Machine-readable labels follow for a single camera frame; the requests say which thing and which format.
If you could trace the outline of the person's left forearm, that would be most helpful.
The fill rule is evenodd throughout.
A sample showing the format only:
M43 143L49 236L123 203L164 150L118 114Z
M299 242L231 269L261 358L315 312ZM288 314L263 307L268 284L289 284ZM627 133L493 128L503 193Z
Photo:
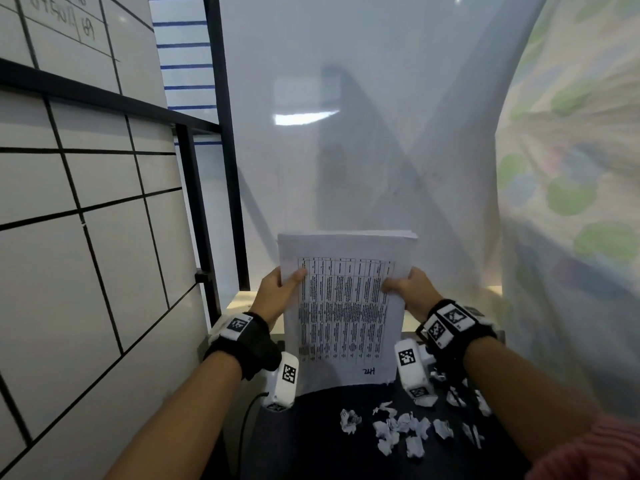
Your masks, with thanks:
M241 380L235 357L210 355L140 428L104 480L199 480Z

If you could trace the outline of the black metal frame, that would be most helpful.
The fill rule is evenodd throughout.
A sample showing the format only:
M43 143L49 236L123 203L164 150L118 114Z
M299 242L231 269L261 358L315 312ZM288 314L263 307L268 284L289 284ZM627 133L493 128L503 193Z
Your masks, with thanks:
M209 29L211 0L204 1ZM219 118L221 47L217 41L214 46ZM0 0L3 59L168 109L148 0ZM222 311L246 284L243 247L240 281L237 272L235 238L242 221L237 166L227 139L194 136Z

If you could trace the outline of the black wrist band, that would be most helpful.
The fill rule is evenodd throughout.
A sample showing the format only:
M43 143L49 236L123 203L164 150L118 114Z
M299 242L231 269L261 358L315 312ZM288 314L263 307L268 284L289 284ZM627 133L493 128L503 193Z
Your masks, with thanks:
M448 378L465 374L463 359L471 342L498 338L490 324L478 321L452 299L437 302L415 332L436 359L437 370Z
M203 360L218 351L234 357L240 365L242 379L247 380L263 370L276 371L282 361L282 352L272 341L267 322L253 312L233 316L210 340Z

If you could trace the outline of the black left wrist band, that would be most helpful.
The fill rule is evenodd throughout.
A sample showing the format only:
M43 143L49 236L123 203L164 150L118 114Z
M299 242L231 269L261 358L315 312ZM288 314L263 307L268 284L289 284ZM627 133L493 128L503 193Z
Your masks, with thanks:
M272 341L267 322L253 312L233 316L210 340L203 360L218 351L234 357L240 365L242 379L247 380L263 370L276 371L282 361L282 352Z

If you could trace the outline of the white panel with blue stripes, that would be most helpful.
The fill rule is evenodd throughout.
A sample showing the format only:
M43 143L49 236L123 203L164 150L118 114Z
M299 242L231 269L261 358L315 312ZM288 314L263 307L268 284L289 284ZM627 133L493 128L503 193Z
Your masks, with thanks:
M171 111L219 123L204 0L148 0Z

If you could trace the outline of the floral patterned curtain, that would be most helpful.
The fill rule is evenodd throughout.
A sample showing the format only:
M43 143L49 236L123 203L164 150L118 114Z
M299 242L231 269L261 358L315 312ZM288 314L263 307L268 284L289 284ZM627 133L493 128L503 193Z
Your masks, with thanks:
M640 0L547 0L495 143L508 346L640 420Z

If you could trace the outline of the person's right forearm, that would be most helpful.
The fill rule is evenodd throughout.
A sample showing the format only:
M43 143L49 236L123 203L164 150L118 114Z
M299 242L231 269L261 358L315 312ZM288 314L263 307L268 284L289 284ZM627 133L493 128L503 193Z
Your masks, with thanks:
M595 403L558 384L497 339L473 340L463 364L531 463L589 432L600 415Z

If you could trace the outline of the stack of printed paper sheets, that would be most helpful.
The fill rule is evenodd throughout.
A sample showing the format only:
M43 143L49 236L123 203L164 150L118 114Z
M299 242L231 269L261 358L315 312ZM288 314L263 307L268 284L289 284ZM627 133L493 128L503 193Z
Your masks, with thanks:
M278 235L282 278L307 271L284 311L285 350L299 360L297 396L395 381L404 302L381 287L408 277L418 241L409 230Z

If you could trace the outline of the black mat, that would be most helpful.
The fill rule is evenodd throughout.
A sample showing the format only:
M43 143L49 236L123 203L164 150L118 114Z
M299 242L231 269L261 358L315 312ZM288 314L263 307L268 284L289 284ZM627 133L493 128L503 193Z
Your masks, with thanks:
M227 417L223 439L232 480L523 480L531 466L495 416L488 450L476 451L458 435L450 446L430 438L420 460L410 460L403 444L384 456L370 428L342 431L336 388L302 395L283 412L255 403L243 426L263 382L243 383Z

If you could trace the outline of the person's left hand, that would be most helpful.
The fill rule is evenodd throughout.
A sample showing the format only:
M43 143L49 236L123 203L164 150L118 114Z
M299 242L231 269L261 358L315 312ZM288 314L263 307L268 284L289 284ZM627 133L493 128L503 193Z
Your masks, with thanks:
M284 313L295 291L281 289L281 268L276 267L260 282L259 290L247 314L259 316L271 331Z

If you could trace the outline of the pile of crumpled paper scraps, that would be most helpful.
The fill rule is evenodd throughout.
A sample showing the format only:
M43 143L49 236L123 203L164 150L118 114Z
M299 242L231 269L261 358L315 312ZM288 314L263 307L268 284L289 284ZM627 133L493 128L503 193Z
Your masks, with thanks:
M450 382L439 371L428 371L427 381L404 386L395 380L380 384L349 385L340 392L340 427L347 435L370 428L374 444L384 456L404 445L410 460L426 455L430 438L450 446L461 435L476 451L489 448L486 434L493 411L468 379Z

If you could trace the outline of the white board with grid lines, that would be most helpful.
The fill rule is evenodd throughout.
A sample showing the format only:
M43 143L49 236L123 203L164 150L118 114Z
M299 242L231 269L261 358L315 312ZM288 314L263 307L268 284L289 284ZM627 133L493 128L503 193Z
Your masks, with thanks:
M101 480L205 335L171 126L0 88L0 480Z

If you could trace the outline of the person's right hand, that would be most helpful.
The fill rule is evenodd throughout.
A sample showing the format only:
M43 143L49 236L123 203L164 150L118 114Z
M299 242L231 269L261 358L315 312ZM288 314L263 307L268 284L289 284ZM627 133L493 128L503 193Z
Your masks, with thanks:
M444 297L436 290L426 273L413 266L408 277L412 281L412 289L406 296L400 296L404 300L405 309L418 322L428 320L430 311L441 302Z

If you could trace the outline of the black right wrist band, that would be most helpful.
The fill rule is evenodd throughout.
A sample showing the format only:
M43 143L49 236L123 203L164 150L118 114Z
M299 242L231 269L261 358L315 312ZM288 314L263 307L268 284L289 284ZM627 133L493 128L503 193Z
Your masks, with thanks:
M465 374L463 359L471 342L498 338L490 324L478 321L452 299L437 302L415 332L436 359L437 370L448 378Z

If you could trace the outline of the white translucent plastic sheet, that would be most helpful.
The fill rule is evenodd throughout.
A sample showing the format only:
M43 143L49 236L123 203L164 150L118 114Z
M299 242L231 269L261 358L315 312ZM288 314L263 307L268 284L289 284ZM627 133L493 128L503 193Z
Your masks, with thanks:
M545 2L218 0L251 287L290 230L411 230L439 290L500 286L494 135Z

